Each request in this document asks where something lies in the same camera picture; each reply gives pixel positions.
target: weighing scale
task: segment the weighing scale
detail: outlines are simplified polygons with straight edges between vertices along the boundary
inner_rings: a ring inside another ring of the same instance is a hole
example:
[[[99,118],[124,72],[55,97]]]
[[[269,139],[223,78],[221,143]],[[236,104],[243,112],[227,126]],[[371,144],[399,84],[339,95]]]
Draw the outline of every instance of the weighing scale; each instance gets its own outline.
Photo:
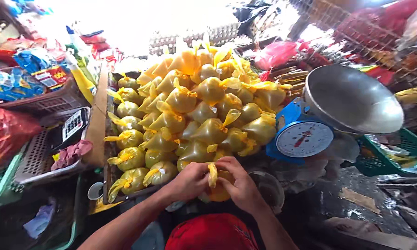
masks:
[[[321,66],[306,78],[304,97],[297,97],[277,116],[278,132],[266,153],[278,160],[304,164],[304,157],[325,150],[334,129],[352,134],[389,134],[404,122],[400,103],[383,84],[341,65]]]

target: red plastic bag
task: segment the red plastic bag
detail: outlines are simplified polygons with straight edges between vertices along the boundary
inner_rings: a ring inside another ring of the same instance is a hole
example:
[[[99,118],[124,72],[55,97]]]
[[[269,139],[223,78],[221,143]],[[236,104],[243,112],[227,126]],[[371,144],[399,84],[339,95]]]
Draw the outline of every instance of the red plastic bag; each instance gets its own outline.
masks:
[[[255,65],[262,70],[270,70],[285,64],[296,54],[296,43],[274,42],[260,51],[255,58]]]
[[[42,128],[28,114],[0,109],[0,167],[7,163]]]

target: pink plastic bag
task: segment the pink plastic bag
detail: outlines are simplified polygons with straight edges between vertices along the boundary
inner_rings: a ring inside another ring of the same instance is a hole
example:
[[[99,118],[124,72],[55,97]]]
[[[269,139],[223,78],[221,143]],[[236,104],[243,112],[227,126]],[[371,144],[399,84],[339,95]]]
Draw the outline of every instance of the pink plastic bag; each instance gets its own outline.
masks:
[[[255,65],[262,70],[270,70],[285,64],[296,54],[296,43],[274,42],[259,52],[255,58]]]

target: pink cloth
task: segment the pink cloth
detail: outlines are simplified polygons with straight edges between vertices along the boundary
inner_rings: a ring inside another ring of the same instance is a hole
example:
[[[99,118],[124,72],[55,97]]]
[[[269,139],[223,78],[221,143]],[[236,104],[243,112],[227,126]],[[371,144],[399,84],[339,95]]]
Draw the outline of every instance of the pink cloth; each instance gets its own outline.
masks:
[[[93,143],[89,140],[81,140],[74,145],[68,146],[66,149],[60,151],[59,160],[51,166],[51,171],[62,169],[77,162],[81,156],[88,153],[92,148]]]

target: person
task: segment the person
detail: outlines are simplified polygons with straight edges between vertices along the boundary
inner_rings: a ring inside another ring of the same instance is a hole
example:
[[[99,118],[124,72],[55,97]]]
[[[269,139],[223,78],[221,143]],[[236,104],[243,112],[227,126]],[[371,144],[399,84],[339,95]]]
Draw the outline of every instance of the person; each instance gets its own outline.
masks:
[[[224,178],[218,178],[217,185],[223,185],[235,205],[253,216],[266,249],[297,250],[236,158],[223,157],[215,165],[218,169],[226,170],[233,175],[233,185]],[[130,249],[144,229],[168,205],[176,201],[194,199],[208,188],[207,166],[208,163],[190,163],[169,184],[97,230],[78,250]],[[252,232],[244,223],[231,214],[221,213],[201,215],[179,224],[172,231],[165,246],[165,250],[178,249],[258,248]]]

